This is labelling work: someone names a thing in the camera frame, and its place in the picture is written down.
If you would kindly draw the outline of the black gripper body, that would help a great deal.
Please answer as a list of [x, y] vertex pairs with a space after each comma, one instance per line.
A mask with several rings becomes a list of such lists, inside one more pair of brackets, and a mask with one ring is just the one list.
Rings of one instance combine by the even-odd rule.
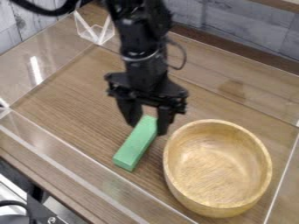
[[125, 71], [108, 73], [108, 95], [117, 99], [137, 100], [141, 107], [167, 106], [173, 114], [184, 114], [188, 91], [168, 76], [167, 56], [163, 53], [123, 55]]

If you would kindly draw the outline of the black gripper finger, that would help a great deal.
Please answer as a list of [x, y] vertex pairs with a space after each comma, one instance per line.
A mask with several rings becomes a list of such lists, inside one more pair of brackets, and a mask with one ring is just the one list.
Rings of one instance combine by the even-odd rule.
[[173, 122], [173, 113], [171, 111], [171, 108], [167, 106], [160, 106], [157, 108], [157, 121], [156, 121], [159, 136], [167, 134], [167, 130], [172, 122]]
[[137, 100], [117, 99], [116, 105], [119, 107], [120, 113], [125, 119], [127, 124], [131, 127], [135, 127], [143, 116], [141, 104], [139, 103]]

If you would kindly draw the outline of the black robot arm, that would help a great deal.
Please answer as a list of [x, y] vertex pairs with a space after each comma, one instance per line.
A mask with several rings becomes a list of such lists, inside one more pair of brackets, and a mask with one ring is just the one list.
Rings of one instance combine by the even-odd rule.
[[131, 126], [143, 116], [143, 107], [156, 108], [156, 131], [167, 134], [177, 114], [185, 112], [188, 90], [176, 84], [168, 70], [167, 46], [172, 28], [172, 13], [163, 0], [107, 0], [107, 11], [120, 39], [123, 73], [108, 73], [107, 94]]

